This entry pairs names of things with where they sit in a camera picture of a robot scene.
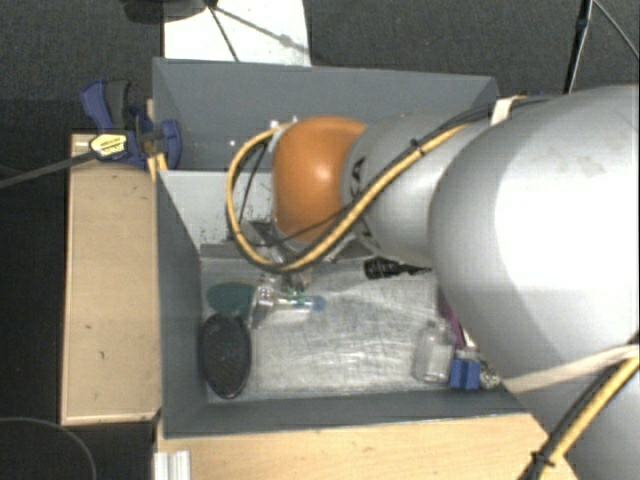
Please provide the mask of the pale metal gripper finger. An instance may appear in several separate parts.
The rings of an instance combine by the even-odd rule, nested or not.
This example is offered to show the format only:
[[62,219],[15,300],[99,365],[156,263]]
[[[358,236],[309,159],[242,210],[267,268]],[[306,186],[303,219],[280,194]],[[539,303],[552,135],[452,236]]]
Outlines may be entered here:
[[304,323],[311,315],[306,307],[258,308],[251,317],[251,326],[280,326]]
[[263,287],[258,291],[258,307],[267,313],[275,311],[323,311],[326,300],[305,291],[281,291]]

